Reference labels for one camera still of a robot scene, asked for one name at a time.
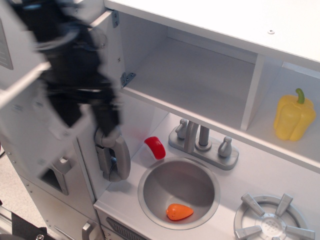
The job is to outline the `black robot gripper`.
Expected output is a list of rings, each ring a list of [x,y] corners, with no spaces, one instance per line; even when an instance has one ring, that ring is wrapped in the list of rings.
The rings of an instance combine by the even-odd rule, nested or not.
[[[59,117],[72,127],[89,104],[98,127],[108,136],[120,123],[123,104],[111,80],[99,72],[98,46],[88,27],[46,27],[34,31],[34,48],[50,63],[41,76],[47,97]]]

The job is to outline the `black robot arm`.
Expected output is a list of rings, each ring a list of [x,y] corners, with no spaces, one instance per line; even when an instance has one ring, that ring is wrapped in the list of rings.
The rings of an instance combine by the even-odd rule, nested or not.
[[[111,81],[99,73],[101,60],[90,25],[65,14],[55,0],[7,3],[33,33],[35,50],[50,63],[40,79],[60,118],[72,127],[82,115],[80,106],[90,105],[98,127],[108,136],[120,123],[120,108]]]

